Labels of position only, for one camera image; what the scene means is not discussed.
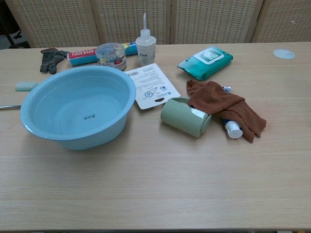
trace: toothbrush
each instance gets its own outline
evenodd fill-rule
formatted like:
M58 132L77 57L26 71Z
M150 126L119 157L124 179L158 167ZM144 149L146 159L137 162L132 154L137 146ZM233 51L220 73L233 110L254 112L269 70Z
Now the toothbrush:
M15 87L15 91L31 91L37 86L37 83L34 82L21 82L17 83Z

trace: light blue plastic basin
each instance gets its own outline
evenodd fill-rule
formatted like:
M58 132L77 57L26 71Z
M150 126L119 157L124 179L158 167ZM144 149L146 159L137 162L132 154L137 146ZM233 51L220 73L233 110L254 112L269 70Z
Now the light blue plastic basin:
M118 69L72 68L36 86L22 104L20 120L38 137L83 150L119 135L135 96L134 82Z

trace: white card with print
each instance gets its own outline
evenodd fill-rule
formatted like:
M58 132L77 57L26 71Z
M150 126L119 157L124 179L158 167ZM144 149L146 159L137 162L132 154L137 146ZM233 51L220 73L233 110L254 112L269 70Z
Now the white card with print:
M180 94L156 63L132 69L125 73L134 81L136 101L141 109L148 109Z

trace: white squeeze bottle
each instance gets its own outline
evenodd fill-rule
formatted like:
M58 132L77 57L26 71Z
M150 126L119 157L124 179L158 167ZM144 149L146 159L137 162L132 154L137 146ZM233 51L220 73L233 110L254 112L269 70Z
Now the white squeeze bottle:
M143 16L144 29L140 30L140 37L136 39L136 46L140 66L146 66L155 62L156 57L156 38L150 36L150 30L146 25L146 12Z

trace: white tube cap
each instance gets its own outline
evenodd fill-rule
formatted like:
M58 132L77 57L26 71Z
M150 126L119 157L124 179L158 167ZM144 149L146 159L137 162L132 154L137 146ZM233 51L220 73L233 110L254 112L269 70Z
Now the white tube cap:
M243 135L243 131L240 130L240 125L235 121L228 121L225 125L225 129L228 131L229 137L236 139Z

